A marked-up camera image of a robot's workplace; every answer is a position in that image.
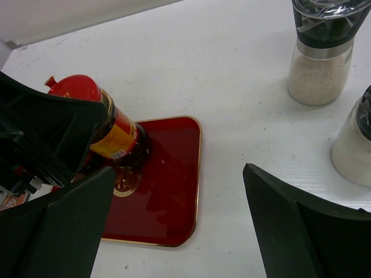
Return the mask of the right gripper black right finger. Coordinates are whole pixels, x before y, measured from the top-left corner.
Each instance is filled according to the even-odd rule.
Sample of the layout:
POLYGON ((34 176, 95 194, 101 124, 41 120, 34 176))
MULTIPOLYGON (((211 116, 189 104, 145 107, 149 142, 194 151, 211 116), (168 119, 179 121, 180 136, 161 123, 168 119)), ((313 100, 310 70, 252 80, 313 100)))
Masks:
POLYGON ((296 188, 252 163, 246 197, 267 277, 370 277, 370 213, 296 188))

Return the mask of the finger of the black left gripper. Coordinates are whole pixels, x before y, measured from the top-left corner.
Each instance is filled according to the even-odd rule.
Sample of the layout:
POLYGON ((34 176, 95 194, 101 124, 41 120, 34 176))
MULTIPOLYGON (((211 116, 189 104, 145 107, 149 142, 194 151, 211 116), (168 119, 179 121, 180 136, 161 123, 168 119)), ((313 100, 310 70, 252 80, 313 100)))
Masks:
POLYGON ((51 96, 1 74, 1 186, 64 187, 106 119, 100 102, 51 96))

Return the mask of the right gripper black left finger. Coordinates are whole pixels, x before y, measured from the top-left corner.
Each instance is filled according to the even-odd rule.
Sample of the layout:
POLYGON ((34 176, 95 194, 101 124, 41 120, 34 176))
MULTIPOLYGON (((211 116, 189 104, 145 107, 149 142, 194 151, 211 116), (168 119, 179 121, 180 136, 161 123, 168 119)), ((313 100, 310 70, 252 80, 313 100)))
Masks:
POLYGON ((1 277, 90 277, 115 180, 105 167, 1 211, 1 277))

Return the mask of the red lid sauce jar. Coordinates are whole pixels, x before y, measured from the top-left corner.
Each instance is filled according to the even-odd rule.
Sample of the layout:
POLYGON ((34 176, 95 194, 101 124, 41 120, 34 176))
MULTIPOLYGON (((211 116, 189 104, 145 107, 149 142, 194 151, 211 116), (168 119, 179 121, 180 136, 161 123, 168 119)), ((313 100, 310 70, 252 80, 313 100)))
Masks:
POLYGON ((100 102, 106 109, 106 118, 93 136, 81 174, 89 174, 101 166, 142 171, 151 151, 147 132, 117 108, 112 97, 92 78, 71 75, 58 82, 51 76, 45 85, 51 95, 100 102))

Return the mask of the small jar white lid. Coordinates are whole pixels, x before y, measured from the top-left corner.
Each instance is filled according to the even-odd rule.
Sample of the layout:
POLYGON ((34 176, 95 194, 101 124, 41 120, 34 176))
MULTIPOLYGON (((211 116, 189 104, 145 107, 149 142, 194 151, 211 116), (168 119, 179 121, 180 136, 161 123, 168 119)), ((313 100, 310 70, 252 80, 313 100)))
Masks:
POLYGON ((19 197, 13 196, 11 194, 2 192, 0 201, 0 211, 19 206, 26 203, 29 200, 30 194, 25 193, 19 197))

